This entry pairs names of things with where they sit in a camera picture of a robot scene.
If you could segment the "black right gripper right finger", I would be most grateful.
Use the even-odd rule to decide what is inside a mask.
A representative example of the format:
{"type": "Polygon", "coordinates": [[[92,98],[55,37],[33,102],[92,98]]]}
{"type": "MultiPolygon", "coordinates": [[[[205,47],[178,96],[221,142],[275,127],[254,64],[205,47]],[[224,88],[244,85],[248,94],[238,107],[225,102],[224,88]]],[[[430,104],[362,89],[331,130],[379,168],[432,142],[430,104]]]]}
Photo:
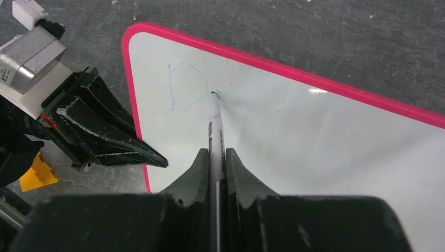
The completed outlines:
{"type": "Polygon", "coordinates": [[[280,195],[226,150],[227,251],[411,251],[393,209],[359,195],[280,195]]]}

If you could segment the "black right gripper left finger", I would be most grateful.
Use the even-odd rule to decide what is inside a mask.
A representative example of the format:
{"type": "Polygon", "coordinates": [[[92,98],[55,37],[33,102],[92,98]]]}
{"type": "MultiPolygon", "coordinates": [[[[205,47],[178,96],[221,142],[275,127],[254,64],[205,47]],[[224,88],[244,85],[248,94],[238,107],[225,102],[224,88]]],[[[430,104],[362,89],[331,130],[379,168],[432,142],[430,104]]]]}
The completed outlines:
{"type": "Polygon", "coordinates": [[[157,194],[62,195],[33,207],[11,251],[207,251],[209,154],[157,194]]]}

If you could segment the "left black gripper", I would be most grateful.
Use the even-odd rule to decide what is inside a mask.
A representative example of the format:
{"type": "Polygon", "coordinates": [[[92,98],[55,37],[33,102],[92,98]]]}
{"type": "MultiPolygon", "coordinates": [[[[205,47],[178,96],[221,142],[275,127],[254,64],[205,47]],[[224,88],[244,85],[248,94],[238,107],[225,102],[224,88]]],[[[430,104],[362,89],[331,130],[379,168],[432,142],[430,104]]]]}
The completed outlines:
{"type": "Polygon", "coordinates": [[[82,171],[147,164],[168,167],[167,158],[139,140],[132,115],[119,103],[95,67],[72,73],[43,103],[48,138],[82,171]]]}

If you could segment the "blue whiteboard marker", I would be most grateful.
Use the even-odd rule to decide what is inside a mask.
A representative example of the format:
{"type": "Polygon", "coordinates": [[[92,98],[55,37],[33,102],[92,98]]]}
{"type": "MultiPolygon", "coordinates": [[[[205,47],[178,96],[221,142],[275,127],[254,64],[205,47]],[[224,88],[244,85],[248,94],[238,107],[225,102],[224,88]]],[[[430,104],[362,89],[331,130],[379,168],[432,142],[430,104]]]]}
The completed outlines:
{"type": "Polygon", "coordinates": [[[219,96],[210,95],[209,121],[209,251],[224,250],[224,129],[219,96]]]}

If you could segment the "pink framed whiteboard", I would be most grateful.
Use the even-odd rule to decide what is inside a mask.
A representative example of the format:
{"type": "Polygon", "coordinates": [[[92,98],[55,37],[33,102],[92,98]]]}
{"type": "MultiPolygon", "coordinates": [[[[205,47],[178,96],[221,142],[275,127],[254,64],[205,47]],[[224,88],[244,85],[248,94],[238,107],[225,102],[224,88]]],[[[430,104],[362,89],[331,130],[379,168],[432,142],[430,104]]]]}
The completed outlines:
{"type": "Polygon", "coordinates": [[[151,23],[122,37],[144,167],[157,193],[208,146],[219,96],[225,147],[280,194],[369,195],[397,213],[415,251],[444,251],[444,116],[151,23]]]}

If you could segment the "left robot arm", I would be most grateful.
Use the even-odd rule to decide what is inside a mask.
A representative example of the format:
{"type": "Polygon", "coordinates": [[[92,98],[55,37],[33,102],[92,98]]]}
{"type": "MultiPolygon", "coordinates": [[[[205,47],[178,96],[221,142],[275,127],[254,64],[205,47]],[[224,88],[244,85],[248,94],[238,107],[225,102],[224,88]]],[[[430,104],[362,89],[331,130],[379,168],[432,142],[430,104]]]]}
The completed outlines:
{"type": "Polygon", "coordinates": [[[147,164],[167,167],[168,160],[136,136],[125,110],[95,68],[67,77],[38,105],[36,119],[1,98],[1,186],[31,167],[46,140],[52,141],[82,171],[91,164],[147,164]]]}

